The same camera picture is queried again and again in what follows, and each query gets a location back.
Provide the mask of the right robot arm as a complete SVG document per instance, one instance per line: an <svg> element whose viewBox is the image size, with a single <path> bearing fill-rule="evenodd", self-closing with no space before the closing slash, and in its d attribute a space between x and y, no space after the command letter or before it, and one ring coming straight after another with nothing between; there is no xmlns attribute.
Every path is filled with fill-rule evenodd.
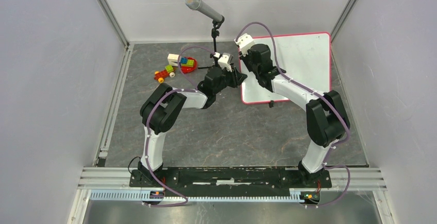
<svg viewBox="0 0 437 224"><path fill-rule="evenodd" d="M306 113L307 132L311 139L304 158L298 163L298 182L311 187L318 181L326 159L335 144L350 136L350 122L340 94L318 92L285 74L274 66L273 53L266 44L239 47L239 57L258 85L281 95L301 107Z"/></svg>

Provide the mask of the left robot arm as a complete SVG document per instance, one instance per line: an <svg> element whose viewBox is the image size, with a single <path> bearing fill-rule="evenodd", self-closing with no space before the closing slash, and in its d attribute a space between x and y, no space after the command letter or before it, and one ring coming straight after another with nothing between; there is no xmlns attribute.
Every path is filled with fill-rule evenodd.
<svg viewBox="0 0 437 224"><path fill-rule="evenodd" d="M138 163L142 180L157 186L162 180L163 145L167 132L173 127L182 109L207 109L219 92L227 87L237 88L247 78L234 66L213 66L195 89L176 89L160 84L140 109L145 130L143 154Z"/></svg>

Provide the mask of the pink framed whiteboard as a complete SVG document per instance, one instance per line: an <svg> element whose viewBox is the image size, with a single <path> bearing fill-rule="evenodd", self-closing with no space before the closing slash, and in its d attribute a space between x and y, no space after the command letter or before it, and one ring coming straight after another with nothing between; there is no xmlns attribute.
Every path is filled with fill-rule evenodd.
<svg viewBox="0 0 437 224"><path fill-rule="evenodd" d="M321 92L331 90L331 49L328 32L275 36L279 66L294 80ZM247 75L241 85L244 104L283 102L287 98L259 86L254 74L242 61L240 71Z"/></svg>

